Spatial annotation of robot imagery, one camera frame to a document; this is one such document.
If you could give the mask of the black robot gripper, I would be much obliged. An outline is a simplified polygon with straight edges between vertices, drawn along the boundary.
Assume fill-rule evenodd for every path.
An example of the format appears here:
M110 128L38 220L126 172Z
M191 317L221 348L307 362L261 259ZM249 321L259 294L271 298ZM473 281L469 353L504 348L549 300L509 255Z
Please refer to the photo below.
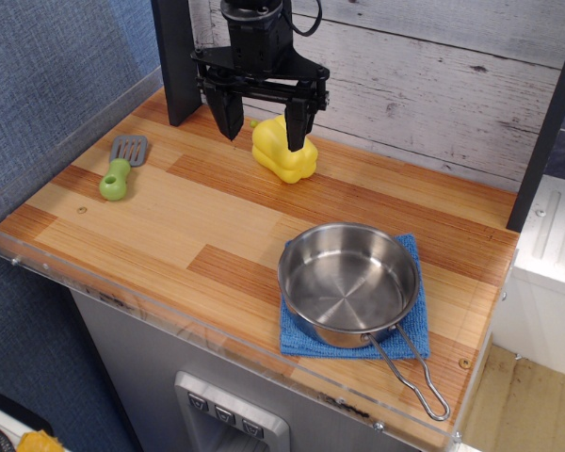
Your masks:
M224 8L230 44L198 48L198 87L218 130L234 140L244 123L245 98L286 104L287 146L296 152L311 132L315 113L327 108L327 68L294 48L289 8Z

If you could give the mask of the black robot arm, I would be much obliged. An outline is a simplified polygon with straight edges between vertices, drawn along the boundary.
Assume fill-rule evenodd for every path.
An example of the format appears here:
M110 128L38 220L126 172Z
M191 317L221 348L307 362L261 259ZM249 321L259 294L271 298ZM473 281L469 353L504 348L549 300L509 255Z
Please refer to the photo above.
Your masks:
M251 98L285 106L287 147L296 152L311 133L315 115L327 108L330 71L301 56L296 34L308 37L322 20L299 30L290 1L222 1L230 44L195 50L198 88L205 96L222 135L233 140L244 120L243 100Z

